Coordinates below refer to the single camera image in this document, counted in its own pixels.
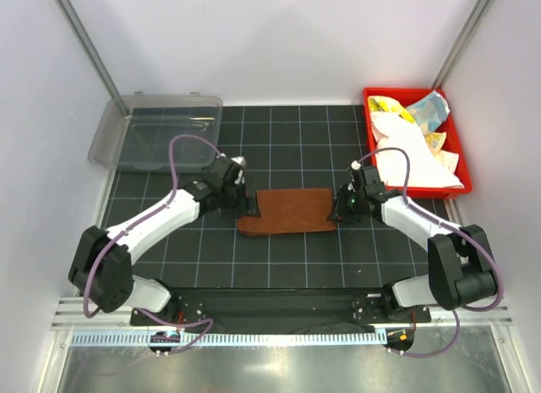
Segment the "white pink towel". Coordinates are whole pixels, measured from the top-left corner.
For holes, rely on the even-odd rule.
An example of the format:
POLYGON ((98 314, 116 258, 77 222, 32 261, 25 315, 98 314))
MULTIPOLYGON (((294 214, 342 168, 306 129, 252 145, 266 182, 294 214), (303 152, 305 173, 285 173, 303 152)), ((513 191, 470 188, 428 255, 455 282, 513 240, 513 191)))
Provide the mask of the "white pink towel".
MULTIPOLYGON (((408 185, 423 188, 463 188, 457 176, 429 150, 421 129, 395 113, 371 112, 371 128, 377 149, 398 148, 410 161, 408 185)), ((386 186, 401 188, 406 177, 405 156, 396 150, 378 152, 376 165, 386 186)))

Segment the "brown towel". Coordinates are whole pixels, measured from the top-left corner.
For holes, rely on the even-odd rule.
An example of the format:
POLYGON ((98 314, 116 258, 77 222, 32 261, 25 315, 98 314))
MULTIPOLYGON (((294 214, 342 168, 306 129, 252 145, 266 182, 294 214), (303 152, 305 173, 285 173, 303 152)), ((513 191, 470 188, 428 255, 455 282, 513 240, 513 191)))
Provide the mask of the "brown towel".
POLYGON ((329 188, 258 190, 260 216, 237 220, 237 229, 250 236, 272 236, 306 232, 332 232, 336 223, 328 219, 333 206, 329 188))

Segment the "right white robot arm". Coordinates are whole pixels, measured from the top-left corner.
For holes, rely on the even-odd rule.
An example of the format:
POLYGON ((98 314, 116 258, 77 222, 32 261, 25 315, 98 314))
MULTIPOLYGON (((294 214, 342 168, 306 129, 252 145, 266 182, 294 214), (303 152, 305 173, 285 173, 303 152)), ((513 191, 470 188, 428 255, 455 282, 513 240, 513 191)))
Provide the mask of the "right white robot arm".
POLYGON ((351 182, 340 187, 329 219, 353 224, 371 216, 427 253, 426 275, 387 285, 389 296, 380 302, 387 320, 400 322, 412 307, 424 305, 483 312, 500 304, 503 286, 483 228, 461 227, 427 211, 401 190, 389 190, 374 166, 354 161, 348 171, 351 182))

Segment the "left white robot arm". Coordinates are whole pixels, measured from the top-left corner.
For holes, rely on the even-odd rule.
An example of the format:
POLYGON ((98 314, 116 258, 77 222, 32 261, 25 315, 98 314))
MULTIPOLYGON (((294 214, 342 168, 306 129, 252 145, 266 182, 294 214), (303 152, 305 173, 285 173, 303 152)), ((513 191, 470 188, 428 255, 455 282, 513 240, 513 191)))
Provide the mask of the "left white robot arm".
POLYGON ((85 316, 127 306, 149 312, 159 325, 174 323, 179 306, 173 291, 162 281, 135 275, 133 267, 162 239, 209 213, 258 216, 257 198, 247 190, 245 167, 243 157, 220 154, 200 175, 183 186, 173 185, 164 199, 131 219, 106 229, 87 228, 68 273, 82 293, 85 316))

